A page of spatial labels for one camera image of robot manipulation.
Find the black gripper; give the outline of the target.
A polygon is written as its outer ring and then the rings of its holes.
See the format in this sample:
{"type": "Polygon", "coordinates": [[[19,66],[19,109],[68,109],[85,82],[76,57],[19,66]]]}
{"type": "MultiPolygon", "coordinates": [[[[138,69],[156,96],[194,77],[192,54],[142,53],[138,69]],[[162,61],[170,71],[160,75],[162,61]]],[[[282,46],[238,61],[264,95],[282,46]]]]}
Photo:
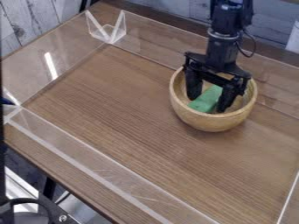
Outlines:
{"type": "Polygon", "coordinates": [[[192,101],[200,96],[202,82],[207,81],[223,87],[216,111],[224,113],[236,97],[244,94],[251,74],[235,62],[226,64],[224,67],[216,67],[207,63],[203,54],[187,52],[184,57],[183,71],[190,100],[192,101]]]}

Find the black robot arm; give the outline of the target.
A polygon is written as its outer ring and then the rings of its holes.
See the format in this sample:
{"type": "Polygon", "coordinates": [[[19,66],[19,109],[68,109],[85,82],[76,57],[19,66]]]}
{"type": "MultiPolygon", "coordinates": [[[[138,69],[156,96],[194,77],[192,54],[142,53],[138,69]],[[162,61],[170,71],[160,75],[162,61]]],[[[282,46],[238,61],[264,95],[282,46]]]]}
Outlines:
{"type": "Polygon", "coordinates": [[[223,113],[239,95],[246,93],[251,73],[238,65],[243,34],[251,39],[247,27],[252,24],[254,0],[210,0],[208,46],[204,54],[186,52],[183,64],[187,96],[195,100],[202,95],[204,81],[222,88],[216,111],[223,113]]]}

